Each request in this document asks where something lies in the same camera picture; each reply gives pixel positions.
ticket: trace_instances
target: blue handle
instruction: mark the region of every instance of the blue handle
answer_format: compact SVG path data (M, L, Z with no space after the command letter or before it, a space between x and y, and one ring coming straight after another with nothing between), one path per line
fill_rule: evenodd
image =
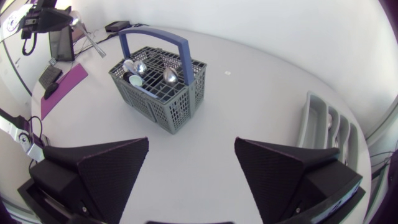
M190 85L194 81L193 70L192 70L192 60L191 53L189 51L188 40L184 39L178 35L172 34L164 30L158 30L148 27L138 27L125 29L119 32L120 43L122 45L124 58L129 58L130 49L127 44L126 34L146 34L153 37L157 37L162 40L166 40L178 47L180 52L180 58L182 63L182 71L184 75L184 82L186 85Z

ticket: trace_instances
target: white wall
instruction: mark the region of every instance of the white wall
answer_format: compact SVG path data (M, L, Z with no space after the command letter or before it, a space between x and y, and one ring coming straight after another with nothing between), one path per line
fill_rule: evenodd
M4 14L1 15L0 22L4 21L11 14L11 12L18 10L25 3L26 0L15 0L9 6L9 8L4 11ZM30 51L32 43L33 39L27 41L26 51ZM41 76L42 72L45 70L46 66L49 64L48 61L51 58L49 35L39 34L37 36L36 48L30 56L24 56L22 54L22 46L24 44L24 40L21 40L21 32L18 32L10 38L6 39L4 41L4 44L6 45L9 55L11 57L11 62L16 67L19 75L25 82L30 92L32 92L37 80ZM3 43L1 43L0 45L0 47L2 48L0 52L0 57L8 60L4 51ZM6 83L6 86L12 91L12 94L16 97L17 102L19 104L28 103L30 107L30 96L25 88L20 85L20 81L15 73L13 72L12 75L9 75L8 77L4 77L5 74L0 73L0 76L2 76L3 81Z
M398 94L398 46L378 0L58 0L59 8L68 5L89 30L129 19L281 57L336 90L364 133Z

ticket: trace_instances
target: white surface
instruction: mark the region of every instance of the white surface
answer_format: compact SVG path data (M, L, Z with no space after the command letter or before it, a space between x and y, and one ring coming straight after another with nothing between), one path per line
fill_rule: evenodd
M309 90L358 125L354 115L323 82L278 58L209 35L165 30L188 39L192 58L208 64L204 102L177 134L164 131L121 98L108 75L123 58L118 38L100 45L108 55L104 59L95 49L78 57L89 75L43 120L44 134L58 147L149 138L149 153L121 223L262 223L234 154L235 137L294 146ZM178 52L174 45L146 35L127 38L131 52L146 45ZM43 94L37 83L34 115L40 115ZM356 170L364 177L361 187L369 192L369 154L360 130L358 135ZM345 223L361 223L368 201L366 193Z
M120 20L233 40L304 68L366 132L398 94L398 45L377 0L58 0L89 30Z

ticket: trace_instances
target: dish rack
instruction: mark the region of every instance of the dish rack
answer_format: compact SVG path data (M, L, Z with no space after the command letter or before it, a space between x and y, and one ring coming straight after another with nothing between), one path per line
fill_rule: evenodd
M331 126L328 127L328 116ZM326 149L337 147L339 161L356 170L358 163L358 130L342 113L311 91L303 107L297 147Z
M126 34L147 34L166 40L178 46L179 54L160 48L144 47L130 54ZM124 59L110 71L123 100L138 112L156 122L166 131L175 134L195 113L205 95L206 64L192 60L188 41L163 30L140 27L126 29L119 33ZM146 74L142 86L133 86L123 79L125 59L142 60ZM167 68L177 71L178 82L166 84L163 71Z

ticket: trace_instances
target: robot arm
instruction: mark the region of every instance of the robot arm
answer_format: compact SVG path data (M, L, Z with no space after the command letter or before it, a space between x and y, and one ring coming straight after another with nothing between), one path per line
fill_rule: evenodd
M0 129L8 133L15 142L18 142L24 152L32 159L40 162L44 159L43 147L48 144L48 139L43 136L43 141L37 137L30 123L22 116L12 117L0 109Z

